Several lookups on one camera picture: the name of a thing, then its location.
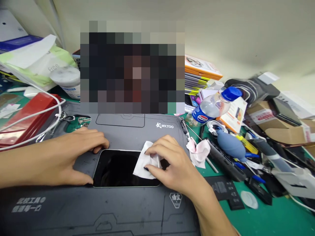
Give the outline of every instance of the pink cloth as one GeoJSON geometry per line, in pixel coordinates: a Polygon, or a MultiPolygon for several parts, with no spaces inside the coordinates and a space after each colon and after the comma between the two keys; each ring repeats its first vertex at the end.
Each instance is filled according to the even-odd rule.
{"type": "Polygon", "coordinates": [[[210,145],[207,140],[202,140],[196,144],[195,140],[191,139],[186,148],[189,150],[191,162],[200,168],[205,169],[205,160],[210,153],[210,145]]]}

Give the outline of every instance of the white wall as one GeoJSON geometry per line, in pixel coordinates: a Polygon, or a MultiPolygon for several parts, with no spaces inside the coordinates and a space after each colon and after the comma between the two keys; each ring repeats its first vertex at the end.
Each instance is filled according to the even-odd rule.
{"type": "MultiPolygon", "coordinates": [[[[38,0],[55,26],[48,0],[38,0]]],[[[80,47],[88,20],[184,20],[185,53],[213,62],[225,75],[271,71],[275,86],[312,99],[315,85],[314,0],[54,0],[67,50],[80,47]]],[[[33,0],[6,0],[31,34],[51,33],[33,0]]]]}

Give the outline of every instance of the wktoo logo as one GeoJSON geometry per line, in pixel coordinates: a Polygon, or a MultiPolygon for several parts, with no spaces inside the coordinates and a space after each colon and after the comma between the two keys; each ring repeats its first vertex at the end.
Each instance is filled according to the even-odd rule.
{"type": "Polygon", "coordinates": [[[170,125],[162,125],[161,123],[157,123],[156,125],[157,128],[174,128],[174,126],[170,126],[170,125]]]}

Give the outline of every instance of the orange box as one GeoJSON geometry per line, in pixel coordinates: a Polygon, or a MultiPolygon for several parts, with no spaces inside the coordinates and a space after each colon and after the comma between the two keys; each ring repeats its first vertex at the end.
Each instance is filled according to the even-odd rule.
{"type": "Polygon", "coordinates": [[[220,80],[223,75],[210,62],[185,55],[185,72],[204,77],[203,79],[220,80]]]}

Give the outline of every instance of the right hand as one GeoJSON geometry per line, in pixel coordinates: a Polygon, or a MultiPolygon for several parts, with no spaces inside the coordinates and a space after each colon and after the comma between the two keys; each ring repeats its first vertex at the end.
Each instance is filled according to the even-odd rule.
{"type": "Polygon", "coordinates": [[[166,135],[157,140],[145,152],[146,155],[156,153],[169,162],[169,167],[165,171],[153,165],[145,167],[166,187],[190,198],[204,184],[208,185],[175,138],[166,135]]]}

